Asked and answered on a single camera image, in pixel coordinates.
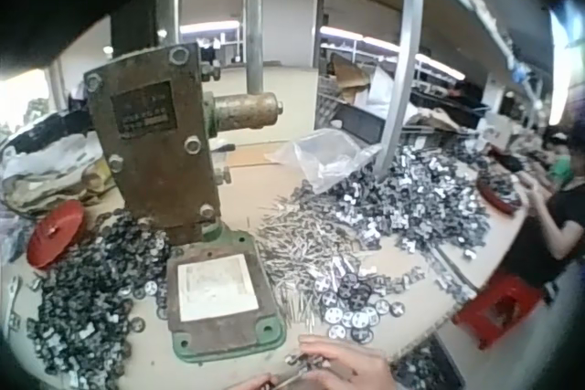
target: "workbench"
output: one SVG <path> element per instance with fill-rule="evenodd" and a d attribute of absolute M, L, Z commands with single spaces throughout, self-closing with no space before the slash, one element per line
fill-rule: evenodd
<path fill-rule="evenodd" d="M 273 151 L 277 146 L 278 144 L 250 145 L 238 148 L 229 155 L 228 164 L 233 183 L 221 185 L 219 195 L 222 217 L 230 228 L 247 230 L 253 234 L 262 217 L 269 213 L 267 209 L 273 206 L 274 199 L 280 195 L 289 196 L 302 181 L 300 171 L 268 163 L 264 158 L 266 152 Z M 471 176 L 474 175 L 466 167 L 462 169 Z M 101 204 L 87 209 L 90 226 L 99 213 L 122 205 L 120 193 L 116 189 L 111 190 L 104 196 Z M 477 249 L 476 260 L 463 259 L 460 248 L 443 246 L 444 253 L 477 289 L 488 281 L 514 241 L 527 215 L 526 206 L 525 200 L 514 217 L 487 206 L 491 230 L 485 247 Z M 411 286 L 407 292 L 387 298 L 388 301 L 403 302 L 406 314 L 398 319 L 384 316 L 374 330 L 375 338 L 370 347 L 382 349 L 390 359 L 401 356 L 423 341 L 459 310 L 454 299 L 436 284 L 436 277 L 425 259 L 418 253 L 411 255 L 395 247 L 395 240 L 396 237 L 382 239 L 382 249 L 372 252 L 372 256 L 364 261 L 364 267 L 375 266 L 378 273 L 399 276 L 415 266 L 420 266 L 428 275 L 425 280 Z M 34 271 L 28 266 L 25 256 L 3 268 L 3 292 L 8 281 L 16 274 L 23 278 L 23 287 L 15 304 L 15 312 L 21 316 L 22 325 L 19 332 L 12 332 L 10 335 L 9 343 L 13 352 L 23 367 L 41 381 L 57 389 L 69 388 L 67 376 L 48 376 L 44 373 L 44 365 L 36 358 L 33 344 L 27 338 L 26 319 L 37 317 L 40 291 L 33 292 L 25 286 L 34 279 Z M 5 317 L 6 302 L 6 294 L 2 294 L 0 320 Z M 142 333 L 131 333 L 128 336 L 133 355 L 125 363 L 125 376 L 119 380 L 121 390 L 214 390 L 229 387 L 255 374 L 289 374 L 292 368 L 285 364 L 284 357 L 297 348 L 298 335 L 306 333 L 303 324 L 293 324 L 288 329 L 286 343 L 275 351 L 201 365 L 187 364 L 175 357 L 166 321 L 158 320 L 155 315 L 154 299 L 136 301 L 131 318 L 134 316 L 145 320 L 146 329 Z M 317 323 L 314 332 L 325 335 L 327 328 L 327 324 Z"/>

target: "metal rod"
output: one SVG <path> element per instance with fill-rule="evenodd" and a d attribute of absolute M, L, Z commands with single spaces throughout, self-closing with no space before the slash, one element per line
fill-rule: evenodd
<path fill-rule="evenodd" d="M 262 0 L 246 0 L 246 83 L 248 93 L 264 91 Z"/>
<path fill-rule="evenodd" d="M 179 23 L 179 0 L 156 0 L 156 31 L 161 45 L 180 43 Z"/>
<path fill-rule="evenodd" d="M 386 125 L 382 133 L 382 150 L 374 165 L 374 172 L 378 177 L 385 173 L 392 163 L 394 152 L 399 144 L 404 114 L 410 100 L 415 56 L 419 51 L 422 5 L 423 0 L 404 0 L 399 61 L 396 66 Z"/>

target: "hand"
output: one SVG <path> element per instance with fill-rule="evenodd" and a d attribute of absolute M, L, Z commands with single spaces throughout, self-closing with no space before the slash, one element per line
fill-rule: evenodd
<path fill-rule="evenodd" d="M 327 369 L 313 370 L 304 379 L 315 381 L 326 390 L 396 390 L 390 366 L 381 351 L 316 335 L 301 335 L 299 341 L 303 353 L 322 355 L 352 371 L 349 379 Z"/>
<path fill-rule="evenodd" d="M 535 184 L 532 186 L 528 191 L 526 191 L 528 195 L 528 201 L 530 202 L 530 206 L 537 209 L 537 207 L 544 203 L 544 195 L 542 192 L 542 188 L 540 184 Z"/>
<path fill-rule="evenodd" d="M 262 390 L 266 384 L 276 384 L 276 379 L 270 374 L 262 374 L 249 379 L 245 383 L 234 385 L 228 390 Z"/>

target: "screw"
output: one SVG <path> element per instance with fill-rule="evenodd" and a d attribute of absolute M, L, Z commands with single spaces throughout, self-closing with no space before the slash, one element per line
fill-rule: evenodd
<path fill-rule="evenodd" d="M 187 137 L 184 146 L 187 154 L 198 154 L 201 151 L 201 141 L 197 136 Z"/>
<path fill-rule="evenodd" d="M 97 73 L 92 73 L 92 74 L 88 75 L 85 82 L 86 82 L 86 87 L 87 87 L 88 92 L 94 93 L 94 92 L 98 91 L 98 89 L 101 86 L 101 76 L 98 75 Z"/>
<path fill-rule="evenodd" d="M 168 60 L 175 66 L 183 66 L 189 60 L 189 51 L 182 46 L 173 47 L 168 53 Z"/>
<path fill-rule="evenodd" d="M 211 219 L 215 216 L 216 211 L 212 205 L 204 204 L 199 209 L 199 214 L 205 219 Z"/>
<path fill-rule="evenodd" d="M 108 165 L 114 174 L 119 173 L 122 170 L 124 159 L 118 154 L 112 154 L 108 159 Z"/>

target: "fluorescent light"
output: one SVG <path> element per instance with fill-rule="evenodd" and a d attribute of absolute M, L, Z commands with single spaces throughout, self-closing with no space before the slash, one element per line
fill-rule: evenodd
<path fill-rule="evenodd" d="M 182 25 L 181 34 L 195 34 L 206 31 L 223 31 L 226 29 L 238 29 L 238 20 L 224 20 L 222 22 L 205 22 L 194 23 L 192 25 Z"/>
<path fill-rule="evenodd" d="M 421 63 L 428 64 L 432 68 L 440 70 L 441 72 L 446 73 L 447 75 L 451 75 L 458 81 L 463 81 L 465 79 L 465 75 L 463 75 L 462 72 L 460 72 L 459 70 L 452 69 L 445 64 L 442 64 L 436 59 L 429 58 L 426 55 L 422 54 L 417 54 L 415 58 Z"/>
<path fill-rule="evenodd" d="M 357 34 L 355 32 L 350 31 L 344 31 L 343 29 L 337 29 L 336 27 L 330 26 L 321 26 L 321 34 L 325 34 L 326 36 L 347 38 L 349 40 L 357 41 L 361 41 L 364 39 L 364 36 L 362 36 L 361 34 Z"/>
<path fill-rule="evenodd" d="M 550 30 L 553 41 L 553 89 L 548 124 L 557 125 L 563 116 L 565 105 L 567 105 L 570 72 L 573 67 L 570 65 L 569 54 L 566 50 L 569 43 L 567 31 L 558 21 L 558 17 L 552 12 L 550 13 Z"/>
<path fill-rule="evenodd" d="M 364 43 L 368 43 L 372 46 L 382 47 L 383 49 L 393 50 L 394 52 L 400 52 L 400 47 L 389 41 L 378 40 L 377 38 L 366 37 Z"/>

